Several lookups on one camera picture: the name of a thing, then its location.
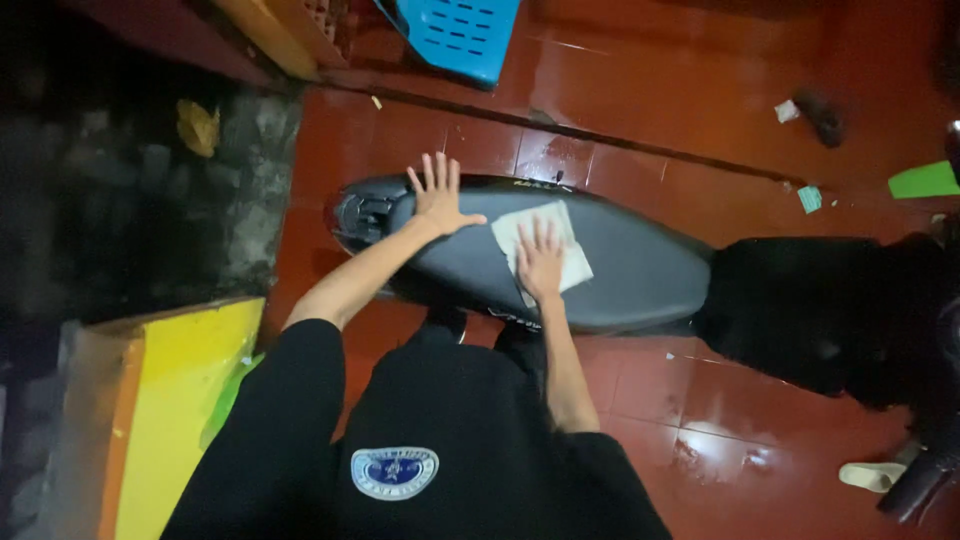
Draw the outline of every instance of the motorcycle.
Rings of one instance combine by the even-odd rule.
[[[960,220],[942,245],[913,234],[889,246],[866,238],[751,238],[714,250],[617,204],[559,184],[464,175],[460,207],[492,222],[557,200],[569,211],[593,278],[564,292],[570,327],[603,335],[680,335],[826,396],[883,410],[907,405],[925,447],[878,508],[905,523],[960,466]],[[402,174],[345,187],[325,221],[359,253],[415,210]],[[391,292],[427,306],[488,313],[539,327],[490,228],[432,242],[391,279]]]

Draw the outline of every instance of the yellow board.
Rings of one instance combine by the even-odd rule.
[[[252,353],[263,299],[143,325],[144,356],[117,511],[117,540],[163,532],[204,451],[224,382]]]

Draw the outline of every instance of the person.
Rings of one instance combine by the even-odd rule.
[[[461,345],[465,319],[431,310],[379,361],[331,443],[341,330],[421,248],[486,223],[459,210],[456,160],[437,154],[435,168],[424,155],[423,182],[407,172],[416,214],[297,302],[162,537],[670,538],[622,447],[600,432],[552,224],[521,230],[517,253],[542,333],[508,325],[493,350]]]

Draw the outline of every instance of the hand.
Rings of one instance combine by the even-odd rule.
[[[546,233],[540,219],[534,217],[534,237],[531,239],[519,226],[520,243],[516,246],[516,273],[538,306],[560,299],[560,278],[564,272],[564,246],[554,231],[551,221]]]
[[[481,214],[460,213],[460,163],[450,160],[447,171],[446,156],[437,153],[437,174],[434,176],[430,156],[423,155],[423,180],[417,178],[413,167],[407,167],[407,176],[417,192],[415,217],[436,228],[438,235],[453,234],[467,225],[483,225],[487,217]]]

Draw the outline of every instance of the white slipper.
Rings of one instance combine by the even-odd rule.
[[[840,481],[874,493],[886,493],[905,470],[906,465],[899,463],[847,463],[840,467]]]

